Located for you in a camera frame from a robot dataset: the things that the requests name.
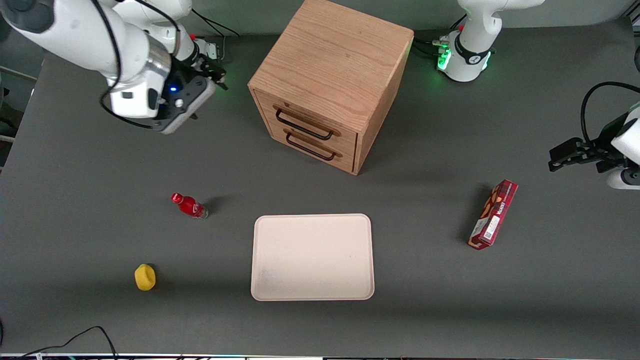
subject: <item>barcode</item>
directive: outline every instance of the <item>barcode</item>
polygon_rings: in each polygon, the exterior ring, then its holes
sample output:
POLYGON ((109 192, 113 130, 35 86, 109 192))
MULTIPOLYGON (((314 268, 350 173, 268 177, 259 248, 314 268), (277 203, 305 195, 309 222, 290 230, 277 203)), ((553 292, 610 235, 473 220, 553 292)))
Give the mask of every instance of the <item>barcode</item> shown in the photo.
POLYGON ((500 223, 500 218, 494 215, 493 218, 491 218, 491 222, 489 222, 489 226, 484 232, 484 237, 486 239, 491 240, 493 238, 493 233, 495 232, 495 228, 498 227, 498 223, 500 223))

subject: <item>drawer handle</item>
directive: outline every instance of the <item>drawer handle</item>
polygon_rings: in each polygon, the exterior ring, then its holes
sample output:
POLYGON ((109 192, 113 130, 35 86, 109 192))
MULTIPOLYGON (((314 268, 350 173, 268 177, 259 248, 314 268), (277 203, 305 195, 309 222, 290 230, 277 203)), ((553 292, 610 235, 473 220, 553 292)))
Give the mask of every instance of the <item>drawer handle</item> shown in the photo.
POLYGON ((293 146, 295 146, 295 147, 299 148, 299 149, 300 149, 300 150, 302 150, 302 151, 306 151, 306 152, 308 152, 308 153, 309 153, 309 154, 311 154, 311 155, 314 155, 314 156, 316 156, 316 157, 318 157, 318 158, 321 158, 322 160, 325 160, 325 161, 331 161, 331 160, 333 160, 333 158, 335 157, 335 152, 333 152, 333 151, 332 151, 332 153, 331 153, 331 156, 324 156, 324 155, 320 154, 319 152, 316 152, 316 151, 313 151, 313 150, 311 150, 311 149, 308 149, 308 148, 306 148, 306 147, 304 147, 304 146, 302 146, 302 145, 300 145, 300 144, 298 144, 298 143, 294 143, 293 141, 291 141, 291 140, 289 139, 290 137, 291 137, 291 133, 290 133, 290 132, 287 132, 287 143, 289 143, 290 145, 293 145, 293 146))
POLYGON ((329 139, 331 138, 331 135, 333 135, 333 131, 329 131, 329 133, 328 133, 326 136, 322 136, 322 135, 320 135, 320 134, 314 133, 314 132, 313 132, 313 131, 311 131, 311 130, 307 130, 307 129, 305 129, 304 127, 301 127, 301 126, 299 126, 299 125, 296 125, 296 124, 292 123, 291 121, 288 121, 288 120, 285 120, 285 119, 281 118, 281 117, 280 117, 280 114, 281 114, 281 113, 282 113, 282 110, 281 110, 281 109, 278 109, 278 111, 276 111, 276 119, 278 119, 278 121, 279 121, 279 122, 281 122, 281 123, 283 123, 283 124, 285 124, 285 125, 291 126, 291 127, 293 127, 294 129, 296 129, 296 130, 300 130, 300 131, 302 131, 302 132, 303 132, 303 133, 305 133, 305 134, 311 135, 311 136, 313 136, 314 138, 318 138, 318 139, 320 139, 320 140, 329 140, 329 139))

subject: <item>plastic bottle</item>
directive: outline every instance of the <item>plastic bottle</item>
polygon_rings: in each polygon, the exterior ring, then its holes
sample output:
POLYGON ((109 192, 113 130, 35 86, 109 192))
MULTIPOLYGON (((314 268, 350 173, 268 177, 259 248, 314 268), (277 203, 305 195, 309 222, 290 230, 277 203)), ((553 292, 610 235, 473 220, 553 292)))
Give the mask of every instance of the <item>plastic bottle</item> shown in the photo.
POLYGON ((204 220, 209 216, 209 210, 190 196, 182 196, 179 193, 174 193, 171 196, 171 201, 178 204, 181 212, 193 218, 204 220))

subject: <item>yellow sponge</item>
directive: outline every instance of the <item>yellow sponge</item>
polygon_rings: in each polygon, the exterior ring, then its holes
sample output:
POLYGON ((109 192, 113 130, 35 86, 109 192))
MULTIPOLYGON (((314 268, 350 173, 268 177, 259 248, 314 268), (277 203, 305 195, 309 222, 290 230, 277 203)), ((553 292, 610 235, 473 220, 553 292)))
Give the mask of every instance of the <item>yellow sponge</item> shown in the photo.
POLYGON ((154 285, 156 285, 156 272, 148 264, 138 266, 134 276, 136 278, 136 285, 138 285, 138 289, 142 291, 149 291, 154 287, 154 285))

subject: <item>wooden drawer cabinet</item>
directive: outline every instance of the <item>wooden drawer cabinet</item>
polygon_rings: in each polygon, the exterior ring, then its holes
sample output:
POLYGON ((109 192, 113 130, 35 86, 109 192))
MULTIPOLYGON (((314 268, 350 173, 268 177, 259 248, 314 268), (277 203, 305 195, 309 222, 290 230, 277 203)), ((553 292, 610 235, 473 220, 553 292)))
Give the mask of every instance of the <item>wooden drawer cabinet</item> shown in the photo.
POLYGON ((248 85, 271 137, 357 175, 412 40, 410 29, 306 0, 248 85))

